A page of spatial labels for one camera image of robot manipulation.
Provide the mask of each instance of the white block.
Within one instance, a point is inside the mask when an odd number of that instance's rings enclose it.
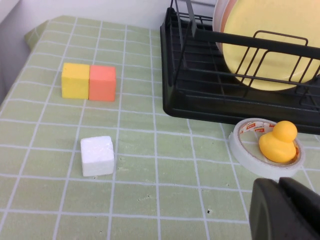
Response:
[[[110,136],[83,138],[80,141],[84,177],[109,175],[114,172],[114,146]]]

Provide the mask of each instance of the toy block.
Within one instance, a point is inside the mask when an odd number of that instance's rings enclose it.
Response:
[[[89,99],[90,65],[64,63],[61,75],[62,97]]]
[[[115,154],[110,136],[94,136],[80,141],[84,177],[109,175],[114,172]]]
[[[89,100],[114,102],[116,99],[116,68],[90,66]]]

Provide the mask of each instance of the white wall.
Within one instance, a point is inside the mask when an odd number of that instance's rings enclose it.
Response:
[[[5,99],[6,96],[6,86],[4,82],[4,77],[2,75],[1,61],[0,61],[0,103]]]
[[[21,0],[0,25],[0,62],[6,90],[11,87],[29,54],[24,35],[44,21],[60,15],[70,15],[159,29],[170,1]],[[194,2],[214,4],[216,0]],[[179,3],[179,10],[187,12],[185,2]],[[214,8],[193,4],[193,10],[195,14],[212,16]]]

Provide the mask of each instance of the white tape roll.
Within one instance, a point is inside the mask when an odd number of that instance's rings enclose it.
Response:
[[[305,150],[298,139],[294,140],[298,155],[287,164],[276,163],[265,157],[257,157],[242,142],[241,134],[245,132],[272,131],[276,122],[262,118],[248,118],[240,121],[229,135],[229,145],[235,159],[246,169],[263,178],[277,180],[281,177],[292,177],[302,167],[306,159]]]

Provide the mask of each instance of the black object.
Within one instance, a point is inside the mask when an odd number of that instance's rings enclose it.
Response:
[[[257,178],[249,222],[252,240],[320,240],[320,196],[289,177]]]
[[[314,78],[307,83],[233,74],[216,42],[247,46],[248,50],[267,50],[266,53],[296,55],[300,56],[299,60],[305,57],[310,59],[310,63],[311,60],[320,60],[320,48],[307,46],[305,38],[263,29],[258,32],[301,39],[305,45],[213,32],[213,18],[194,14],[191,0],[185,0],[185,4],[188,13],[179,12],[177,0],[171,0],[160,27],[163,110],[168,115],[228,124],[236,124],[246,118],[264,118],[274,122],[288,120],[297,126],[299,132],[320,134],[320,80],[317,76],[320,66]],[[235,77],[296,87],[262,91],[242,84]]]

